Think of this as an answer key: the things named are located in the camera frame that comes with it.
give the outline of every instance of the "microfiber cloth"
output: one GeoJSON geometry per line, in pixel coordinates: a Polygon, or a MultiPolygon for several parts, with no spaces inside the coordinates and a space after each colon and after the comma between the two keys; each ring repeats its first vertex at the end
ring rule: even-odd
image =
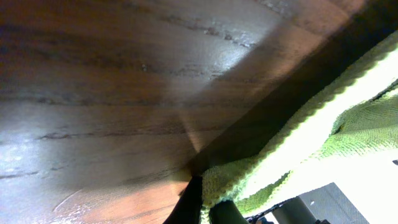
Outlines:
{"type": "Polygon", "coordinates": [[[258,155],[207,170],[201,223],[225,200],[250,217],[334,182],[350,167],[377,172],[378,162],[398,159],[397,80],[395,32],[304,104],[258,155]]]}

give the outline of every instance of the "wood surface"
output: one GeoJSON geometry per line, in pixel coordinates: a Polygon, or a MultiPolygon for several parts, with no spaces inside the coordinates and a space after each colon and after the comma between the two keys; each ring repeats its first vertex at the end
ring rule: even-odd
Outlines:
{"type": "Polygon", "coordinates": [[[395,1],[0,3],[0,223],[162,223],[397,28],[395,1]]]}

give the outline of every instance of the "cloth fold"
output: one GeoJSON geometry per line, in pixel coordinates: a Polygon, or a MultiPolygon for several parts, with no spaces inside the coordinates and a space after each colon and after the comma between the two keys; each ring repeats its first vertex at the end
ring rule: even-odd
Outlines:
{"type": "Polygon", "coordinates": [[[303,105],[258,155],[207,170],[201,223],[224,200],[248,217],[350,166],[398,159],[397,46],[395,32],[303,105]]]}

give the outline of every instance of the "towel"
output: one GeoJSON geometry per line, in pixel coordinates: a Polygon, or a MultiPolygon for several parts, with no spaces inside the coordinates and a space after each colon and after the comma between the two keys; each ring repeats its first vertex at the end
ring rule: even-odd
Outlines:
{"type": "Polygon", "coordinates": [[[397,83],[395,32],[304,104],[258,155],[207,170],[201,223],[210,223],[210,208],[225,200],[250,217],[334,182],[350,167],[377,170],[398,159],[397,83]]]}

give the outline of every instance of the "wood grain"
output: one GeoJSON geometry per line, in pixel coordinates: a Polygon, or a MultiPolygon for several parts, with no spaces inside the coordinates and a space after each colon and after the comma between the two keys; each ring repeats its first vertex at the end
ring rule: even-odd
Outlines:
{"type": "Polygon", "coordinates": [[[0,223],[162,223],[386,35],[394,1],[0,3],[0,223]]]}

